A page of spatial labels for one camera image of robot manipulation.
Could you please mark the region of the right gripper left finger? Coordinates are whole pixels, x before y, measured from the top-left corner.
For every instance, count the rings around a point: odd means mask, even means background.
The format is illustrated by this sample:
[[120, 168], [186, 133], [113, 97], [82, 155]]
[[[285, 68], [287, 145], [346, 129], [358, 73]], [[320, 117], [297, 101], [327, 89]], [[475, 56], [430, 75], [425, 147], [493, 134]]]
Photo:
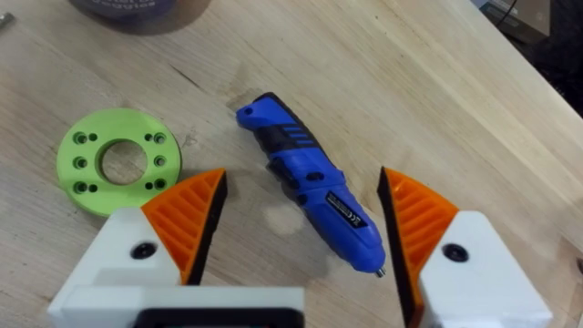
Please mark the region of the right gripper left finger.
[[114, 210], [47, 308], [53, 322], [134, 322], [198, 285], [227, 197], [225, 169]]

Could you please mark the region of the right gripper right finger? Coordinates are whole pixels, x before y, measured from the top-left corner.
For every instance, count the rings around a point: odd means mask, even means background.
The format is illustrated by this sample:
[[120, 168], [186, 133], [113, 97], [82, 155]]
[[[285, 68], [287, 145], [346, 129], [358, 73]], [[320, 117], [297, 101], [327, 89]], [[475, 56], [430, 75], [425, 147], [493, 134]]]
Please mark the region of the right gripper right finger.
[[549, 326], [553, 313], [485, 214], [388, 168], [377, 194], [405, 326]]

